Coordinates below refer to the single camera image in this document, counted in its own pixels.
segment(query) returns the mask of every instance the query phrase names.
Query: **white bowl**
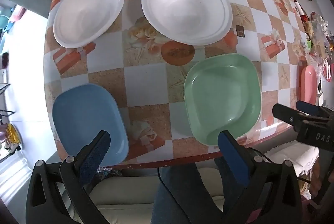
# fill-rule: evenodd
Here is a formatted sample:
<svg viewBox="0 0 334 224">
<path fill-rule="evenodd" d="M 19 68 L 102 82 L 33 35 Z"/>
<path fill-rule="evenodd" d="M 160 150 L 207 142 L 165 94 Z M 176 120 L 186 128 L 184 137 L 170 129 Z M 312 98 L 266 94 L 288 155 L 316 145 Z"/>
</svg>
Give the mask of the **white bowl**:
<svg viewBox="0 0 334 224">
<path fill-rule="evenodd" d="M 53 24 L 56 41 L 79 48 L 97 39 L 112 25 L 124 0 L 64 0 Z"/>
<path fill-rule="evenodd" d="M 228 0 L 142 0 L 142 8 L 156 30 L 185 44 L 214 43 L 232 26 Z"/>
</svg>

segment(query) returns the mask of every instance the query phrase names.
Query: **blue plate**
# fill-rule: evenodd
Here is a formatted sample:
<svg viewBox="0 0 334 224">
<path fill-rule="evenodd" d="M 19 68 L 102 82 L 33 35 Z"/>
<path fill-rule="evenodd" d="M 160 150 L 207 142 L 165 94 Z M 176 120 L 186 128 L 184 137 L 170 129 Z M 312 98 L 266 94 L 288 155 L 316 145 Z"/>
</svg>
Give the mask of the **blue plate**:
<svg viewBox="0 0 334 224">
<path fill-rule="evenodd" d="M 60 94 L 52 108 L 58 136 L 69 155 L 77 155 L 83 146 L 105 130 L 111 144 L 101 167 L 122 162 L 129 152 L 125 127 L 113 96 L 103 87 L 86 84 Z"/>
</svg>

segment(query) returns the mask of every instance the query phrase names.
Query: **screw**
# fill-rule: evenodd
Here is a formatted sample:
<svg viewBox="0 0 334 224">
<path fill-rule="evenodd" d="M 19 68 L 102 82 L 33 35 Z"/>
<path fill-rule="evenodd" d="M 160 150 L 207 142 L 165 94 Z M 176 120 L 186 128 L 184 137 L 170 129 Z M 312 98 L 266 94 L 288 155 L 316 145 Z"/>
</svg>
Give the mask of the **screw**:
<svg viewBox="0 0 334 224">
<path fill-rule="evenodd" d="M 66 162 L 67 163 L 72 163 L 74 161 L 74 157 L 73 156 L 69 156 L 66 158 Z"/>
<path fill-rule="evenodd" d="M 38 160 L 36 162 L 36 166 L 40 167 L 41 165 L 43 165 L 43 160 Z"/>
<path fill-rule="evenodd" d="M 284 163 L 288 166 L 288 167 L 292 167 L 292 163 L 289 160 L 285 160 Z"/>
<path fill-rule="evenodd" d="M 262 159 L 261 156 L 256 155 L 256 156 L 254 156 L 254 161 L 258 162 L 258 163 L 261 163 L 263 161 L 263 159 Z"/>
</svg>

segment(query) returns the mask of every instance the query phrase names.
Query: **green tray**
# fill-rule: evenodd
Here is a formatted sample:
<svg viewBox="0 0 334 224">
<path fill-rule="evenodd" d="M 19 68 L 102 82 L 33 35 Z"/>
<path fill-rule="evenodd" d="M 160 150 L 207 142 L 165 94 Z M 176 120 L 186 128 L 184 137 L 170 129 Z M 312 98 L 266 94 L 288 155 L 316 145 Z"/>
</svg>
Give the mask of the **green tray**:
<svg viewBox="0 0 334 224">
<path fill-rule="evenodd" d="M 195 64 L 183 92 L 191 131 L 205 145 L 217 146 L 223 130 L 234 138 L 240 137 L 260 115 L 256 68 L 239 54 L 213 56 Z"/>
</svg>

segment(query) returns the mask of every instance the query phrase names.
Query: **patterned tablecloth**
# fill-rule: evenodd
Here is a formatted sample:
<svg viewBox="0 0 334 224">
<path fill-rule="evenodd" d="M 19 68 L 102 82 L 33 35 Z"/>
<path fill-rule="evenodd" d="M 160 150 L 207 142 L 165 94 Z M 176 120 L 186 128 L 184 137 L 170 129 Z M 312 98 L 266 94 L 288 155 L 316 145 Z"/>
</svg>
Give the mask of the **patterned tablecloth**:
<svg viewBox="0 0 334 224">
<path fill-rule="evenodd" d="M 58 152 L 66 157 L 52 122 L 55 98 L 72 87 L 95 83 L 116 99 L 130 143 L 123 167 L 157 167 L 217 157 L 200 144 L 186 114 L 183 84 L 190 68 L 207 57 L 239 53 L 256 66 L 262 94 L 258 122 L 240 144 L 251 146 L 288 127 L 272 116 L 279 102 L 295 107 L 305 41 L 293 0 L 229 0 L 233 25 L 222 40 L 193 47 L 164 37 L 144 17 L 141 0 L 125 0 L 111 27 L 94 42 L 66 49 L 56 42 L 53 21 L 62 0 L 52 0 L 44 51 L 46 104 Z"/>
</svg>

